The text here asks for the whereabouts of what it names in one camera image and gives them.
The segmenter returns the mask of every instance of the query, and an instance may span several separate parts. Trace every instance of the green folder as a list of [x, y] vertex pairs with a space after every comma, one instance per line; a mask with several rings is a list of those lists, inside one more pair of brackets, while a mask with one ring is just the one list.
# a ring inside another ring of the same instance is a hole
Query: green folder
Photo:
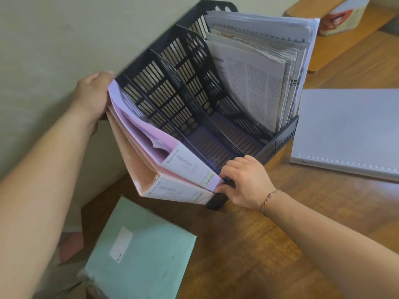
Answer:
[[85, 275], [108, 298], [172, 299], [195, 241], [193, 234], [122, 197]]

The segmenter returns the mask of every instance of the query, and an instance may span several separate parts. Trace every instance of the bracelet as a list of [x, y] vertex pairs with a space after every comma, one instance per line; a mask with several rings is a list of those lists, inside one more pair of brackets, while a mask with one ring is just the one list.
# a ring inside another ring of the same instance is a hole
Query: bracelet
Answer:
[[266, 197], [265, 202], [263, 203], [263, 206], [262, 206], [262, 214], [263, 214], [264, 216], [266, 216], [266, 215], [263, 213], [263, 210], [265, 209], [266, 202], [267, 202], [267, 201], [273, 196], [273, 194], [276, 193], [276, 192], [281, 192], [281, 190], [275, 190], [275, 191], [273, 191], [272, 193], [270, 193], [270, 194]]

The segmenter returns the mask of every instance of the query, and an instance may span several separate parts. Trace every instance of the wooden table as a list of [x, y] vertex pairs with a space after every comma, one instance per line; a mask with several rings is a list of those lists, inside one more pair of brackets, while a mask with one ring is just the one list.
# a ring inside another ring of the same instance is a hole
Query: wooden table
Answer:
[[[308, 75], [306, 87], [399, 88], [399, 38], [370, 35], [316, 75]], [[265, 166], [277, 188], [399, 253], [399, 184], [291, 164], [291, 149], [292, 142]], [[88, 251], [122, 193], [198, 236], [178, 298], [342, 298], [262, 214], [230, 202], [215, 212], [141, 198], [128, 176], [82, 208]]]

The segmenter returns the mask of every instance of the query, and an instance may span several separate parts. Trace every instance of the left arm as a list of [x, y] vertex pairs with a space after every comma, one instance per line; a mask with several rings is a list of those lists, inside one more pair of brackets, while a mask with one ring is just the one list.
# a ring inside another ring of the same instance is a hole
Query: left arm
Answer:
[[113, 75], [78, 82], [71, 106], [0, 183], [0, 290], [30, 298], [57, 246]]

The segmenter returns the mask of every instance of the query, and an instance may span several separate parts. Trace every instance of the black plastic file holder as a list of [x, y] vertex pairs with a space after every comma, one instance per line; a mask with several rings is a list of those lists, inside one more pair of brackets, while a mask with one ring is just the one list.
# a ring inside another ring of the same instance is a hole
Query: black plastic file holder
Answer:
[[[245, 154], [269, 161], [294, 136], [298, 116], [273, 134], [228, 94], [204, 41], [203, 16], [216, 7], [237, 11], [230, 2], [201, 0], [116, 80], [148, 119], [219, 173], [227, 160]], [[218, 210], [226, 201], [216, 194], [207, 207]]]

